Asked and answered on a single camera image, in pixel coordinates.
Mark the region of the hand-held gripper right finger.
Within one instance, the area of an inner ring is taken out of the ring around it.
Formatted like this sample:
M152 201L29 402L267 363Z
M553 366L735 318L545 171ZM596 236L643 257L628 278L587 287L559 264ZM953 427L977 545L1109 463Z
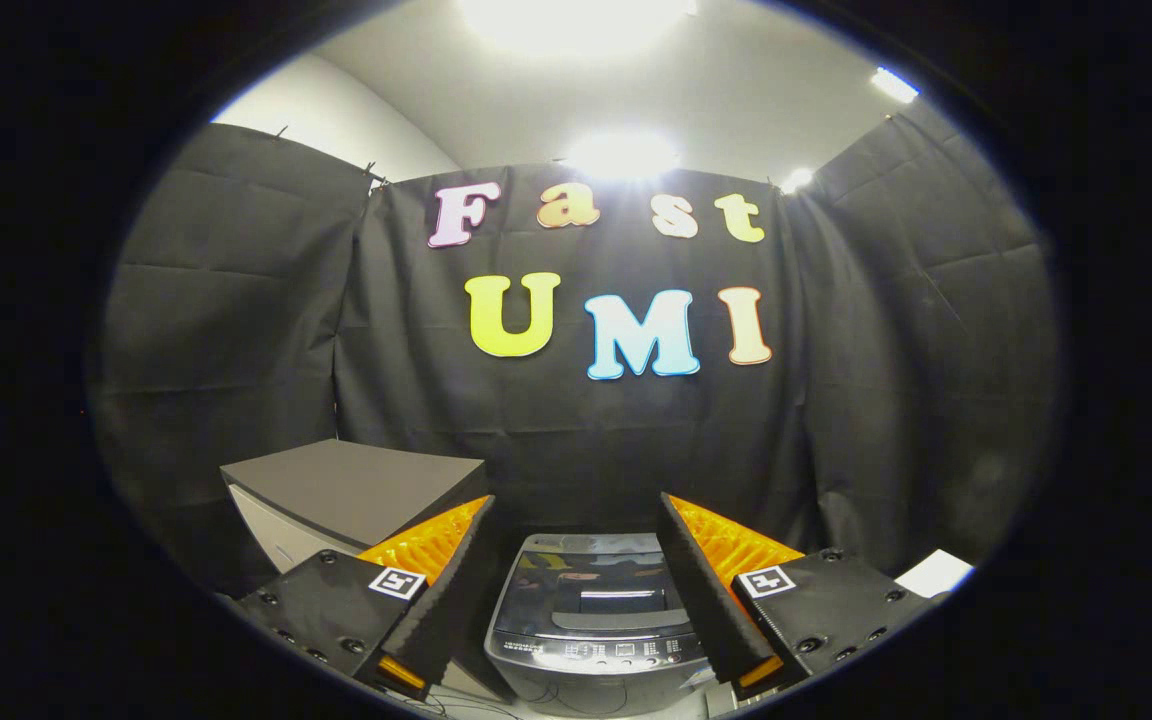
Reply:
M668 493L658 539L710 667L740 700L831 673L937 602L852 552L797 551Z

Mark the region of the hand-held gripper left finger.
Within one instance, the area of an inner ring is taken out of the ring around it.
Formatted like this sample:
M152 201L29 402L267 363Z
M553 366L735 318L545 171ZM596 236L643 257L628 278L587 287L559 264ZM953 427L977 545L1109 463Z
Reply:
M317 551L242 597L238 614L353 682L425 700L495 571L495 505L476 498L355 555Z

